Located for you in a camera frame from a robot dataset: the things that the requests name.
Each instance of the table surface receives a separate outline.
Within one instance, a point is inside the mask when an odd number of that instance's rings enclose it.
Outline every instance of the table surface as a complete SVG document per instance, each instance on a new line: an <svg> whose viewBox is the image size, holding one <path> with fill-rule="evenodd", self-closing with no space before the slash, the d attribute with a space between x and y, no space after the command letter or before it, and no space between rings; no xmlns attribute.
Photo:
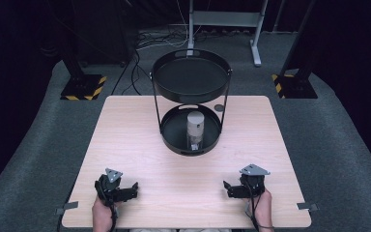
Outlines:
<svg viewBox="0 0 371 232"><path fill-rule="evenodd" d="M178 105L162 97L157 102L160 117ZM214 110L223 102L220 97L205 106ZM120 188L139 184L138 197L119 208L118 228L253 228L243 201L229 198L222 183L240 185L240 170L251 163L271 173L265 185L273 225L309 226L309 213L297 207L304 199L268 98L228 96L216 146L186 157L163 143L154 96L108 97L71 193L78 207L66 210L62 222L93 226L94 183L110 168L123 172Z"/></svg>

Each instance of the black stand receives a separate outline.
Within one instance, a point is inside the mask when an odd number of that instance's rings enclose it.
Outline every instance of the black stand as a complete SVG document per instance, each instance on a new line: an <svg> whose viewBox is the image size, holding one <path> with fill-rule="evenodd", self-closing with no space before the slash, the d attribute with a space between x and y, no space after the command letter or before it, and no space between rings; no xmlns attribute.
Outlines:
<svg viewBox="0 0 371 232"><path fill-rule="evenodd" d="M66 36L65 25L56 16L49 1L47 1L49 17L57 38L58 49L66 68L71 74L71 79L62 91L62 100L95 100L101 91L106 77L100 74L84 74L71 49L71 44Z"/></svg>
<svg viewBox="0 0 371 232"><path fill-rule="evenodd" d="M322 52L322 48L324 44L323 36L318 36L318 38L315 38L316 45L314 46L314 49L310 52L311 54L309 55L308 59L306 59L306 62L303 65L303 67L301 67L295 75L285 74L288 66L291 63L295 49L302 35L303 28L309 18L310 13L312 12L315 2L316 0L312 0L309 3L308 9L306 11L302 24L300 26L300 30L288 54L288 57L281 70L281 73L279 75L274 74L272 76L273 83L275 84L276 92L278 93L278 96L281 99L317 99L318 98L308 78L311 75L312 69L315 66L316 62L318 61L318 58Z"/></svg>
<svg viewBox="0 0 371 232"><path fill-rule="evenodd" d="M165 145L183 156L200 156L208 153L218 142L222 131L231 67L222 57L206 50L183 49L169 52L156 60L151 72L157 120ZM157 93L166 99L181 103L159 117ZM202 103L224 95L224 104L215 110ZM198 111L204 115L203 142L197 149L187 143L187 115Z"/></svg>

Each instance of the white bottle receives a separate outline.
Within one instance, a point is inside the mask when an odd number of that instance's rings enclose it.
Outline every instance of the white bottle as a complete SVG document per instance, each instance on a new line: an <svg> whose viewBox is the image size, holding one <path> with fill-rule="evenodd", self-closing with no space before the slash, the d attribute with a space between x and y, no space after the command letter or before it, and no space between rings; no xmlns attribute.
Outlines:
<svg viewBox="0 0 371 232"><path fill-rule="evenodd" d="M196 151L203 148L204 114L199 111L188 113L186 124L187 148Z"/></svg>

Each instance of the human hand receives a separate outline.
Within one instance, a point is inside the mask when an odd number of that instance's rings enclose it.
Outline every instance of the human hand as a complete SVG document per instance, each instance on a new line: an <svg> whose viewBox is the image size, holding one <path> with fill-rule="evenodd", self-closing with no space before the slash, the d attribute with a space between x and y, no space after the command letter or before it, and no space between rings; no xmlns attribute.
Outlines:
<svg viewBox="0 0 371 232"><path fill-rule="evenodd" d="M257 223L259 225L259 232L273 231L271 202L272 202L272 195L265 188L265 191L261 194L261 196L257 196L254 198L254 204L249 204L249 211L251 214L252 214L252 205L256 207L254 214L255 214Z"/></svg>
<svg viewBox="0 0 371 232"><path fill-rule="evenodd" d="M114 207L118 208L122 202L117 202ZM92 207L93 216L93 232L107 232L112 226L110 208L104 206L98 196L96 196L95 203Z"/></svg>

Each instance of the round tray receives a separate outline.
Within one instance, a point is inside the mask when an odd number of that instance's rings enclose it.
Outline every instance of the round tray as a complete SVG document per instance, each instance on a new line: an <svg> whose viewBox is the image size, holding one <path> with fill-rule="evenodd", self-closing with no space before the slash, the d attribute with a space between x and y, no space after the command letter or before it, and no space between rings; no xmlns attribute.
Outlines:
<svg viewBox="0 0 371 232"><path fill-rule="evenodd" d="M221 96L229 86L231 68L220 56L206 50L173 51L153 65L152 80L162 96L173 102L197 104Z"/></svg>
<svg viewBox="0 0 371 232"><path fill-rule="evenodd" d="M179 105L170 109L161 120L161 135L165 145L173 152L184 156L199 156L209 152L218 142L221 125L218 116L204 105L186 107ZM187 115L191 111L204 114L204 136L201 149L192 151L187 148L186 124Z"/></svg>

